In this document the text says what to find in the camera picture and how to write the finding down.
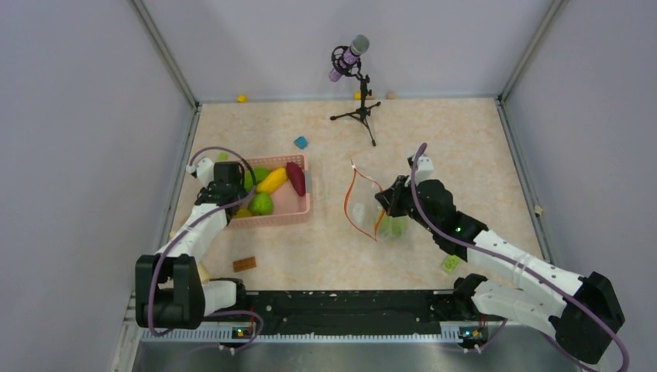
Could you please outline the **green cabbage toy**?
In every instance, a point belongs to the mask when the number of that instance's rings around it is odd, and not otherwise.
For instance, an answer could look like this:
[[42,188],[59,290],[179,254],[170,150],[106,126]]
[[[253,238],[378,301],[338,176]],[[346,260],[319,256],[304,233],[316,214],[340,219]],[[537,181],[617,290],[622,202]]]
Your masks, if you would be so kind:
[[377,236],[381,239],[401,238],[408,229],[408,217],[390,217],[384,215],[378,226]]

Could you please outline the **clear zip top bag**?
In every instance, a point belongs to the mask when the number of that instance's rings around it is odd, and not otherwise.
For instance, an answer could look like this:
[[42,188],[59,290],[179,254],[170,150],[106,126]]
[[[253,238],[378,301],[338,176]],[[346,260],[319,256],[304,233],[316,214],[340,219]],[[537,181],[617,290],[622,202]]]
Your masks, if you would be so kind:
[[370,243],[387,246],[404,246],[410,234],[409,223],[406,233],[397,239],[381,239],[377,236],[378,226],[385,212],[375,200],[374,195],[390,185],[384,180],[384,173],[368,163],[349,161],[350,175],[343,199],[342,208],[351,227]]

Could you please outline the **light green lime toy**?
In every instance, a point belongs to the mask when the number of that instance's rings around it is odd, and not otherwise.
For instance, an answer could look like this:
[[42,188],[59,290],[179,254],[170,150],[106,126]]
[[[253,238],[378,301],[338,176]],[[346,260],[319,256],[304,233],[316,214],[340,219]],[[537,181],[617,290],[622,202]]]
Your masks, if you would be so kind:
[[248,206],[253,215],[271,215],[274,210],[273,199],[267,193],[256,193]]

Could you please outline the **yellow mango toy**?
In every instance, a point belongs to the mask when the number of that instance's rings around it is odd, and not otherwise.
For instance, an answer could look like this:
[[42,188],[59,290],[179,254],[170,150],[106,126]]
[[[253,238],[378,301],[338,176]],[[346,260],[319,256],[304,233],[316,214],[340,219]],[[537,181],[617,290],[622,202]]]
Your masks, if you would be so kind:
[[288,180],[284,167],[272,170],[257,186],[257,193],[272,194]]

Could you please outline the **pink plastic basket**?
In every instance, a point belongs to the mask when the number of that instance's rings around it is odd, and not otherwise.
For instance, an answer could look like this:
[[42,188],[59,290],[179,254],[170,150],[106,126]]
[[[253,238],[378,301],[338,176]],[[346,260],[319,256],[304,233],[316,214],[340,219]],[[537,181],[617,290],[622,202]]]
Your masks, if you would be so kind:
[[284,226],[305,223],[311,210],[311,178],[308,159],[304,154],[251,157],[246,159],[252,167],[264,167],[272,171],[285,168],[287,163],[297,164],[303,171],[301,180],[306,193],[300,196],[293,184],[287,181],[272,195],[273,213],[271,215],[250,216],[233,219],[227,229],[251,229],[267,226]]

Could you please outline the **dark red sweet potato toy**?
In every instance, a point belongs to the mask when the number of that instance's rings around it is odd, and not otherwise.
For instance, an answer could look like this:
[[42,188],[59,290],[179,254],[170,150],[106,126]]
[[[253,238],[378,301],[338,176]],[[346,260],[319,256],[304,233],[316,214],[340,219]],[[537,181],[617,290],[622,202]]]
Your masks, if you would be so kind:
[[298,196],[304,197],[306,194],[306,181],[304,171],[300,166],[293,162],[287,162],[285,171],[289,182]]

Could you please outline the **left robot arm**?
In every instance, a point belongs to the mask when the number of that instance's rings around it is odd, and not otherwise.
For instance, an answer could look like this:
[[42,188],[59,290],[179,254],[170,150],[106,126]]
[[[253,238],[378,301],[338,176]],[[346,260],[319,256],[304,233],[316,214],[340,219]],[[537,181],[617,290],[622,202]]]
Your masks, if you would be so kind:
[[218,310],[239,320],[249,307],[239,293],[242,284],[236,279],[202,280],[199,262],[250,196],[245,176],[253,177],[253,169],[245,163],[204,158],[191,173],[201,189],[187,221],[167,244],[136,261],[136,322],[156,336],[170,329],[196,329]]

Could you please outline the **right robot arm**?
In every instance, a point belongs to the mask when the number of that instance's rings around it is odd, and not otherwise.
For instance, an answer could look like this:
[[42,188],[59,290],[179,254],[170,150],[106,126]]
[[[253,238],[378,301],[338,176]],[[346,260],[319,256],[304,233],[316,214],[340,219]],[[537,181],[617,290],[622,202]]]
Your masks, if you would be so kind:
[[386,215],[408,217],[428,230],[447,254],[513,283],[509,288],[475,274],[458,280],[454,308],[460,317],[475,319],[483,313],[519,322],[585,370],[592,370],[615,344],[622,357],[619,369],[628,370],[629,352],[618,335],[625,317],[607,277],[563,270],[517,248],[458,210],[452,193],[437,179],[417,182],[400,176],[375,199]]

